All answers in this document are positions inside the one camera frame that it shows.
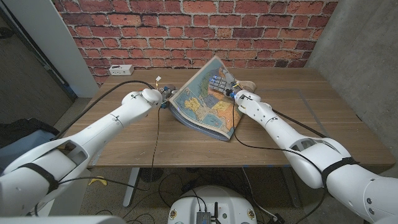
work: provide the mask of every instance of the floor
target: floor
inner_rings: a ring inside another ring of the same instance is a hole
[[[62,129],[84,109],[89,101],[90,99],[87,98],[77,99],[55,127]],[[101,175],[127,183],[131,169],[128,167],[95,167],[90,171],[92,176]],[[299,218],[310,212],[322,196],[322,189],[313,190],[296,177],[295,181],[303,207],[294,208],[279,168],[246,168],[246,172],[251,181],[256,201],[268,211],[279,213],[286,223],[295,223]],[[254,205],[247,193],[247,183],[243,182],[244,178],[240,168],[204,168],[193,173],[188,172],[186,168],[174,168],[163,169],[162,177],[152,184],[148,184],[140,179],[138,187],[143,189],[149,188],[149,191],[136,191],[132,204],[128,208],[122,206],[126,190],[125,186],[112,183],[104,186],[101,182],[95,182],[87,187],[80,215],[96,215],[98,212],[99,214],[106,215],[111,212],[113,215],[123,217],[125,221],[132,221],[138,217],[137,220],[142,223],[167,223],[169,207],[160,199],[158,193],[160,182],[163,181],[160,191],[171,193],[162,194],[165,202],[171,205],[183,194],[182,187],[191,180],[195,180],[195,187],[207,184],[224,185],[239,192],[243,196],[246,195],[248,200]],[[259,223],[267,223],[269,221],[269,217],[260,212],[256,207],[255,211]],[[139,217],[145,213],[150,213],[154,217],[154,220],[148,215]],[[363,220],[342,206],[334,198],[327,196],[321,207],[300,223],[362,224]]]

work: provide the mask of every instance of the wall socket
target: wall socket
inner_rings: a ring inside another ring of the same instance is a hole
[[[112,65],[109,71],[111,75],[131,75],[134,68],[132,65]]]

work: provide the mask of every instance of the black cable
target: black cable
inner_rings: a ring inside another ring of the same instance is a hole
[[[234,112],[235,112],[235,100],[233,101],[233,107],[232,107],[232,127],[235,127]],[[297,153],[297,152],[295,152],[295,151],[286,150],[286,149],[269,148],[269,147],[257,147],[257,146],[250,146],[250,145],[247,145],[247,144],[241,142],[241,141],[236,137],[236,130],[234,130],[234,136],[235,136],[235,138],[236,138],[236,140],[237,140],[238,142],[240,142],[242,145],[244,145],[244,146],[246,146],[246,147],[251,147],[251,148],[255,148],[255,149],[276,150],[276,151],[280,150],[280,151],[285,151],[285,152],[290,152],[290,153],[296,154],[296,155],[298,155],[298,156],[304,158],[304,159],[305,159],[306,161],[308,161],[309,163],[311,163],[311,165],[313,165],[313,166],[317,169],[317,171],[322,175],[322,171],[321,171],[310,159],[308,159],[307,157],[305,157],[305,156],[303,156],[303,155],[301,155],[301,154],[299,154],[299,153]],[[321,200],[319,201],[318,205],[317,205],[311,212],[309,212],[309,213],[306,214],[304,217],[302,217],[299,221],[297,221],[296,224],[298,224],[299,222],[301,222],[303,219],[307,218],[309,215],[311,215],[313,212],[315,212],[316,209],[318,209],[318,208],[321,206],[322,202],[324,201],[324,199],[325,199],[325,197],[326,197],[327,192],[328,192],[328,188],[327,188],[327,186],[326,186],[326,184],[325,184],[325,186],[324,186],[324,193],[323,193],[322,198],[321,198]]]
[[[101,212],[109,212],[111,215],[113,215],[113,213],[111,211],[109,211],[108,209],[101,210],[101,211],[95,213],[95,215],[98,215]]]
[[[78,121],[85,113],[87,113],[87,111],[89,111],[95,104],[97,104],[100,100],[102,100],[102,98],[104,98],[106,95],[111,93],[113,90],[115,90],[115,89],[119,88],[120,86],[127,84],[127,83],[143,83],[143,84],[147,85],[150,89],[154,89],[154,87],[152,85],[150,85],[149,83],[139,81],[139,80],[129,80],[129,81],[119,83],[116,86],[114,86],[112,89],[108,90],[106,93],[102,94],[91,105],[89,105],[89,107],[87,107],[85,110],[83,110],[75,119],[73,119],[73,121],[71,121],[66,127],[64,127],[52,140],[56,140],[56,139],[60,138],[61,135],[65,131],[67,131],[76,121]]]
[[[195,197],[195,198],[199,198],[204,204],[205,204],[205,212],[207,212],[207,206],[206,206],[206,202],[201,198],[201,197],[198,197],[198,196],[196,196],[196,195],[188,195],[188,196],[183,196],[183,197],[180,197],[179,199],[181,199],[181,198],[187,198],[187,197]]]
[[[195,194],[195,196],[197,197],[198,195],[197,195],[197,193],[195,192],[195,190],[192,189],[192,191],[193,191],[193,193]],[[199,205],[199,212],[201,212],[200,203],[199,203],[199,198],[197,198],[197,200],[198,200],[198,205]]]
[[[154,223],[155,223],[155,218],[154,218],[151,214],[149,214],[149,213],[141,214],[141,215],[139,215],[136,219],[134,219],[134,220],[129,220],[129,221],[127,221],[126,223],[129,223],[129,222],[133,222],[133,223],[134,223],[134,222],[139,222],[139,223],[140,223],[140,221],[138,221],[137,219],[138,219],[139,217],[144,216],[144,215],[150,216],[151,219],[152,219],[152,221],[154,221]]]
[[[35,216],[39,217],[39,214],[37,213],[37,206],[38,206],[38,203],[35,205]]]
[[[176,175],[176,176],[178,176],[178,177],[180,178],[180,181],[181,181],[181,186],[183,186],[182,178],[181,178],[180,175],[178,175],[178,174],[169,174],[169,175],[165,176],[165,178],[163,178],[163,179],[160,181],[159,187],[157,188],[157,191],[158,191],[158,193],[159,193],[160,199],[162,199],[163,203],[165,203],[169,208],[171,208],[172,206],[169,205],[169,204],[164,200],[162,194],[160,193],[160,192],[161,192],[161,191],[160,191],[160,188],[162,187],[163,181],[164,181],[166,178],[168,178],[169,176],[171,176],[171,175]]]

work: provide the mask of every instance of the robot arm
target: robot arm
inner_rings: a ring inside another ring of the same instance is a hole
[[[296,132],[278,117],[267,103],[246,90],[233,95],[239,110],[257,121],[281,149],[295,151],[312,161],[322,172],[332,164],[351,157],[337,141],[330,138],[311,138]],[[311,188],[323,187],[319,171],[304,158],[284,151],[298,176]],[[328,191],[351,211],[368,222],[398,221],[398,179],[381,177],[359,165],[345,165],[326,178]]]
[[[145,89],[125,96],[122,106],[72,136],[54,140],[25,153],[0,177],[0,216],[26,215],[40,201],[49,202],[78,177],[93,156],[131,123],[159,107],[170,91]],[[64,154],[60,149],[71,149]]]

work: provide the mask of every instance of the wire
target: wire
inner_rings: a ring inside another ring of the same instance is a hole
[[[38,203],[35,205],[35,216],[39,217],[39,214],[37,213],[37,206],[38,206]]]
[[[143,83],[143,84],[147,85],[150,89],[154,89],[154,87],[152,85],[150,85],[149,83],[139,81],[139,80],[129,80],[129,81],[119,83],[116,86],[114,86],[112,89],[108,90],[106,93],[102,94],[91,105],[89,105],[89,107],[87,107],[85,110],[83,110],[75,119],[73,119],[73,121],[71,121],[66,127],[64,127],[52,140],[56,140],[56,139],[60,138],[61,135],[65,131],[67,131],[76,121],[78,121],[85,113],[87,113],[87,111],[89,111],[95,104],[97,104],[100,100],[102,100],[102,98],[104,98],[106,95],[111,93],[113,90],[115,90],[115,89],[119,88],[120,86],[127,84],[127,83]]]
[[[253,189],[251,188],[251,184],[250,184],[250,181],[249,181],[249,177],[248,177],[248,175],[246,174],[246,172],[244,171],[244,168],[243,168],[243,167],[242,167],[242,170],[243,170],[244,175],[246,176],[246,179],[248,180],[249,187],[250,187],[250,192],[251,192],[251,196],[252,196],[252,199],[253,199],[254,203],[255,203],[263,212],[266,212],[268,215],[274,217],[274,218],[273,218],[274,221],[278,220],[278,217],[276,217],[276,216],[275,216],[274,214],[272,214],[271,212],[268,212],[267,210],[265,210],[264,208],[262,208],[262,207],[256,202],[256,199],[254,199]]]
[[[201,197],[198,197],[198,196],[196,196],[196,195],[188,195],[188,196],[183,196],[183,197],[180,197],[179,199],[181,199],[181,198],[187,198],[187,197],[195,197],[195,198],[199,198],[204,204],[205,204],[205,212],[207,212],[207,206],[206,206],[206,202],[201,198]]]
[[[197,193],[195,192],[195,190],[192,189],[192,191],[193,191],[193,193],[195,194],[195,196],[197,197],[198,195],[197,195]],[[197,200],[198,200],[198,205],[199,205],[199,212],[201,212],[200,203],[199,203],[199,198],[197,198]]]
[[[149,214],[149,213],[144,213],[144,214],[141,214],[141,215],[139,215],[135,220],[130,220],[130,221],[127,221],[126,223],[128,223],[128,222],[139,222],[139,223],[141,223],[140,221],[138,221],[137,219],[139,218],[139,217],[142,217],[142,216],[144,216],[144,215],[148,215],[148,216],[150,216],[150,218],[152,219],[152,221],[154,221],[154,223],[155,223],[155,218],[151,215],[151,214]]]
[[[111,215],[113,215],[113,213],[111,211],[109,211],[108,209],[101,210],[101,211],[95,213],[95,215],[98,215],[101,212],[109,212]]]

